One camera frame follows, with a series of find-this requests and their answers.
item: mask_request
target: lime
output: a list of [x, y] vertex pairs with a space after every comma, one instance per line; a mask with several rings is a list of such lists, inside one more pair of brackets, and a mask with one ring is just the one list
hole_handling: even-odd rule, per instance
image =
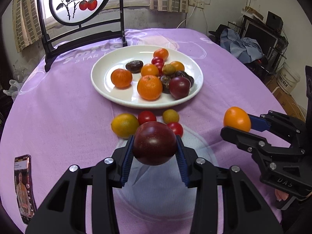
[[180, 116], [175, 110], [168, 109], [163, 112], [163, 122], [165, 122], [166, 124], [170, 122], [179, 122], [179, 120]]
[[116, 116], [110, 124], [113, 132], [123, 139], [127, 139], [129, 136], [134, 135], [139, 125], [138, 119], [129, 113], [123, 113]]

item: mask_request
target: wall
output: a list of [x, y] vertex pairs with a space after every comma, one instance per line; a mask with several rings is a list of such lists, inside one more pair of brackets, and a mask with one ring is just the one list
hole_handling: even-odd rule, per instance
[[[245, 6], [246, 0], [203, 0], [210, 5], [205, 5], [204, 12], [207, 20], [207, 26], [203, 17], [202, 9], [196, 8], [194, 14], [186, 22], [186, 27], [197, 30], [206, 34], [206, 30], [216, 30], [219, 24], [226, 24], [228, 21], [237, 21], [241, 16], [241, 9]], [[193, 7], [189, 7], [188, 16], [191, 14]], [[97, 15], [92, 22], [100, 20], [108, 20], [117, 18], [119, 12], [117, 10], [105, 11]], [[146, 28], [176, 28], [181, 21], [185, 19], [185, 13], [169, 13], [151, 11], [146, 7], [141, 8], [126, 8], [124, 12], [125, 28], [129, 29], [146, 29]], [[12, 65], [14, 78], [23, 73], [30, 74], [31, 71], [38, 65], [41, 58], [44, 56], [41, 41], [30, 45], [22, 52], [16, 52], [16, 46], [13, 34], [12, 25], [12, 3], [8, 6], [2, 16], [3, 34], [6, 46], [8, 59]], [[69, 27], [57, 27], [48, 31], [51, 37], [66, 32]], [[100, 30], [118, 30], [118, 24], [106, 25], [98, 27]], [[88, 29], [86, 34], [94, 33], [95, 29]], [[72, 40], [80, 36], [80, 33], [69, 36], [64, 40]]]
[[297, 0], [252, 0], [251, 6], [264, 16], [268, 11], [280, 16], [289, 45], [285, 53], [287, 64], [296, 71], [301, 80], [291, 95], [295, 101], [307, 108], [305, 66], [311, 63], [312, 25]]
[[[246, 6], [246, 0], [203, 0], [203, 9], [207, 20], [208, 31], [215, 31], [220, 24], [227, 25], [227, 22], [237, 22], [242, 16], [241, 10]], [[194, 7], [189, 6], [188, 17]], [[202, 9], [196, 8], [186, 27], [206, 34], [207, 26]]]

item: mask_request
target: purple fruit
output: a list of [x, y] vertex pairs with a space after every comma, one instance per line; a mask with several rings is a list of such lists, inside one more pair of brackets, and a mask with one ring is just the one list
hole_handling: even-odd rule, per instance
[[169, 91], [175, 99], [188, 96], [190, 88], [191, 82], [183, 76], [172, 78], [169, 83]]
[[142, 164], [166, 163], [177, 151], [177, 139], [166, 124], [157, 121], [143, 123], [135, 133], [133, 156]]

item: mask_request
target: white plate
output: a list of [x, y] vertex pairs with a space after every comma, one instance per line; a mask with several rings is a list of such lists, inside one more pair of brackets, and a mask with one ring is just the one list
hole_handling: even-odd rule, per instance
[[169, 57], [166, 64], [172, 61], [180, 61], [185, 66], [185, 72], [192, 76], [195, 80], [193, 87], [187, 97], [175, 100], [171, 94], [162, 93], [161, 96], [154, 101], [144, 100], [137, 91], [137, 84], [141, 78], [141, 74], [132, 74], [133, 81], [127, 89], [121, 90], [116, 88], [110, 80], [110, 75], [117, 68], [124, 68], [128, 62], [132, 60], [141, 60], [143, 64], [151, 63], [153, 53], [159, 46], [151, 45], [135, 45], [127, 46], [114, 50], [101, 57], [91, 70], [91, 81], [94, 88], [105, 98], [123, 106], [132, 108], [167, 108], [179, 105], [193, 98], [201, 89], [203, 84], [202, 70], [197, 63], [187, 55], [179, 51], [168, 49]]

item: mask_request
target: white bucket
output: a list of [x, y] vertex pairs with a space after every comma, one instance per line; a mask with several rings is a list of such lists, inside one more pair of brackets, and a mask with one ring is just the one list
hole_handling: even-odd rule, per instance
[[293, 71], [288, 64], [284, 62], [283, 67], [280, 70], [280, 75], [277, 78], [277, 84], [283, 91], [290, 94], [299, 81], [299, 74]]

